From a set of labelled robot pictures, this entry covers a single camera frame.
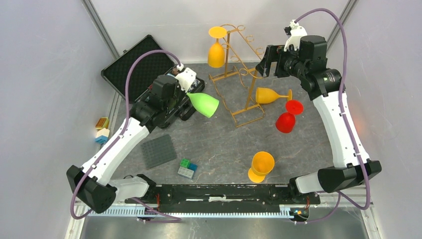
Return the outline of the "yellow plastic wine glass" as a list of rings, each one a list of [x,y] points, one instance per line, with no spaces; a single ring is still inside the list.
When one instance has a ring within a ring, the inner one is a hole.
[[[208,65],[212,68],[220,68],[225,64],[225,52],[219,40],[227,35],[227,30],[221,26],[214,26],[209,29],[209,35],[215,39],[215,43],[208,52]]]
[[[274,157],[266,151],[257,152],[248,170],[248,177],[253,183],[261,183],[275,166]]]
[[[287,101],[293,99],[293,91],[291,89],[288,90],[286,95],[280,95],[276,91],[270,88],[263,88],[258,87],[255,93],[255,101],[259,104],[270,104],[277,99],[286,98]]]

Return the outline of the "green plastic wine glass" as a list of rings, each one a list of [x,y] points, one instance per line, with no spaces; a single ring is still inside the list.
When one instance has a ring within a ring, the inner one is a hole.
[[[193,107],[202,115],[211,118],[219,106],[219,100],[205,93],[187,93]]]

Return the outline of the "gold wire wine glass rack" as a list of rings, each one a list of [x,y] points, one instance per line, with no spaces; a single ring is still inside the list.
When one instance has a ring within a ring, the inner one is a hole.
[[[245,30],[244,25],[235,26],[233,24],[223,24],[220,26],[224,27],[227,30],[227,35],[224,38],[219,40],[225,52],[225,64],[222,66],[224,68],[224,72],[219,75],[214,75],[214,76],[209,74],[208,79],[211,80],[211,82],[213,83],[217,94],[222,99],[225,109],[230,113],[232,119],[234,120],[235,127],[241,127],[241,126],[247,125],[249,123],[252,123],[264,118],[265,111],[263,110],[262,106],[259,103],[256,103],[256,101],[252,97],[252,92],[255,86],[255,82],[260,77],[257,76],[257,71],[255,68],[249,68],[245,65],[241,57],[236,53],[233,46],[231,46],[231,43],[230,43],[231,35],[234,33],[238,33],[241,39],[247,44],[247,46],[252,50],[252,52],[259,59],[262,59],[262,56],[264,54],[264,49],[262,47],[255,48],[251,45],[251,43],[254,41],[254,36],[253,35],[245,36],[242,34],[242,32]],[[245,106],[238,111],[232,111],[229,109],[224,96],[219,92],[219,89],[216,84],[217,81],[225,80],[234,76],[236,76],[239,79],[241,86],[248,90]],[[242,113],[245,113],[253,109],[259,109],[261,111],[261,116],[244,123],[239,123],[236,117]]]

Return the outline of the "red plastic wine glass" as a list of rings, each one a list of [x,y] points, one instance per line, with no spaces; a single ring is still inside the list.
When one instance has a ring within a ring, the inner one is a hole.
[[[296,124],[296,115],[303,112],[304,107],[297,100],[289,100],[286,102],[286,112],[281,114],[277,119],[275,126],[282,133],[291,133]]]

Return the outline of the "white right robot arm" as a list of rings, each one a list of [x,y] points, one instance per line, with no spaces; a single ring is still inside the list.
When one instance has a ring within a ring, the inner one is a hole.
[[[381,163],[371,160],[361,144],[351,119],[348,121],[351,131],[347,130],[341,114],[342,109],[349,113],[345,89],[340,88],[342,75],[327,67],[326,52],[324,37],[308,35],[300,38],[298,50],[292,46],[268,45],[255,67],[263,77],[268,77],[275,62],[275,77],[292,76],[300,80],[323,121],[331,145],[331,167],[289,181],[287,195],[293,203],[302,202],[311,192],[332,193],[362,185],[364,172],[372,179],[382,171]]]

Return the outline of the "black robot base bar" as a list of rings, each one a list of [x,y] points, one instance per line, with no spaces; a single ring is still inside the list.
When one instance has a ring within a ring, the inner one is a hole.
[[[286,184],[162,184],[140,200],[163,213],[275,213],[280,205],[320,204],[315,193],[297,194]]]

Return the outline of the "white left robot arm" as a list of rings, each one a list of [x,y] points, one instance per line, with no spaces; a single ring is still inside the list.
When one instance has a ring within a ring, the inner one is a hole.
[[[91,211],[102,213],[116,201],[136,197],[150,203],[156,198],[156,189],[141,177],[118,180],[111,177],[138,143],[183,107],[195,80],[196,75],[187,71],[158,76],[151,89],[127,109],[121,127],[101,150],[81,167],[73,165],[67,170],[73,192],[70,211],[74,218],[77,218],[73,208],[76,199]]]

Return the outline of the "grey building baseplate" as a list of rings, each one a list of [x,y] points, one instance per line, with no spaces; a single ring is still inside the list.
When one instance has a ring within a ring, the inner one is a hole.
[[[146,169],[152,169],[177,158],[170,135],[166,134],[141,144]]]

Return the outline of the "yellow orange toy brick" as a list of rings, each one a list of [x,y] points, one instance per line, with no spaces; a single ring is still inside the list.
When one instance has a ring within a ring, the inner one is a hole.
[[[103,128],[108,128],[108,125],[109,125],[109,118],[102,117],[97,121],[95,128],[97,130],[101,130]]]

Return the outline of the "white blue toy brick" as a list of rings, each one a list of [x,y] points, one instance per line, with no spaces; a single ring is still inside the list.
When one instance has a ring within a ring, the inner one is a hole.
[[[108,141],[109,134],[110,134],[109,129],[107,128],[100,129],[96,134],[95,142],[99,144],[106,143]]]

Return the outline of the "green grey blue bricks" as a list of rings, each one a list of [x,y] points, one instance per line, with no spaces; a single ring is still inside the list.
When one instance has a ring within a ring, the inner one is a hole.
[[[188,179],[193,179],[197,168],[198,166],[196,164],[186,158],[183,158],[180,162],[177,174]]]

